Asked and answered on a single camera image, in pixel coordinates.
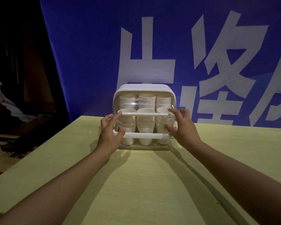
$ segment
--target finger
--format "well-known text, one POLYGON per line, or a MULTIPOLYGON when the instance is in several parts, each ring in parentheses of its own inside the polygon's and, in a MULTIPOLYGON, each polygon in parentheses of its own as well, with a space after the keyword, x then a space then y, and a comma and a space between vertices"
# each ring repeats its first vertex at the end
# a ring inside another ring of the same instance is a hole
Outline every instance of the finger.
POLYGON ((114 115, 111 119, 110 119, 110 121, 109 121, 109 123, 108 123, 108 127, 110 127, 110 128, 112 128, 113 127, 113 125, 116 123, 116 120, 118 119, 118 117, 120 117, 122 115, 122 112, 120 111, 119 113, 117 113, 116 115, 114 115))
POLYGON ((168 111, 175 115, 177 122, 180 122, 183 119, 183 116, 179 110, 169 108, 168 111))
POLYGON ((106 126, 107 126, 107 121, 109 118, 112 118, 113 117, 113 114, 110 114, 110 115, 106 115, 104 118, 101 119, 101 129, 105 129, 106 126))
POLYGON ((180 109, 179 111, 181 114, 184 114, 184 118, 191 119, 191 113, 189 112, 189 109, 180 109))
POLYGON ((174 137, 176 136, 176 129, 173 127, 173 126, 171 126, 171 125, 165 125, 165 128, 168 130, 168 132, 170 133, 170 134, 172 134, 174 137))
POLYGON ((121 141, 123 139, 123 136, 125 135, 126 128, 120 128, 118 134, 116 135, 116 138, 121 141))

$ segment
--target clear plastic cover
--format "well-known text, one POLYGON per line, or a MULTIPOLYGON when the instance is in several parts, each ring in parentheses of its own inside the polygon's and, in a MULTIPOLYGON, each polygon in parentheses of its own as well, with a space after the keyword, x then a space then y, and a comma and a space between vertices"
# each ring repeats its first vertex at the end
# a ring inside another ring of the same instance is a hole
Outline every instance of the clear plastic cover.
POLYGON ((142 134, 146 137, 124 137, 120 148, 129 149, 169 149, 175 141, 164 128, 165 125, 175 126, 175 116, 168 108, 176 109, 175 97, 169 92, 121 92, 117 94, 113 102, 113 113, 122 111, 115 124, 115 131, 126 128, 126 133, 150 133, 142 134))

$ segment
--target hand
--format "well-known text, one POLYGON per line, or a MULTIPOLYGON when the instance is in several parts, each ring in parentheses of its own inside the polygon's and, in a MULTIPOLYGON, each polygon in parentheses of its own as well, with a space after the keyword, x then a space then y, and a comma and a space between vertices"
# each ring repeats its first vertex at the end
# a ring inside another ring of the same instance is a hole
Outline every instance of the hand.
POLYGON ((178 129, 173 126, 166 125, 165 128, 175 137, 177 142, 184 148, 201 143, 201 139, 197 132, 196 126, 191 120, 188 109, 168 109, 176 116, 178 129))
POLYGON ((110 156, 118 149, 126 128, 121 128, 118 134, 115 135, 113 125, 121 114, 122 112, 117 113, 115 116, 113 114, 106 115, 101 120, 101 133, 95 150, 104 150, 110 156))

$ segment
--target forearm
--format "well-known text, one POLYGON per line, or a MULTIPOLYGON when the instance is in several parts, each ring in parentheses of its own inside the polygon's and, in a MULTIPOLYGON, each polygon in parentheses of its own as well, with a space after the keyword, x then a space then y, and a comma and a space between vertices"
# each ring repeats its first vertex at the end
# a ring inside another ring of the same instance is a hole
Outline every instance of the forearm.
POLYGON ((281 223, 281 183, 205 143, 190 145, 187 150, 257 222, 281 223))
POLYGON ((0 225, 61 224, 107 159, 104 150, 95 150, 14 206, 0 225))

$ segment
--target wooden table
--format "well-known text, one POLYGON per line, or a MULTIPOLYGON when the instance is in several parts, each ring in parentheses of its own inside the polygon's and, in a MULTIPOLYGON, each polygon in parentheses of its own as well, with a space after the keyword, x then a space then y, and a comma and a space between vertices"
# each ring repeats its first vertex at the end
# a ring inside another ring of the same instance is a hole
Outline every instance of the wooden table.
MULTIPOLYGON (((100 119, 79 117, 0 175, 0 213, 89 154, 100 119)), ((281 129, 196 126, 210 146, 281 182, 281 129)), ((117 150, 64 224, 257 223, 176 144, 171 151, 117 150)))

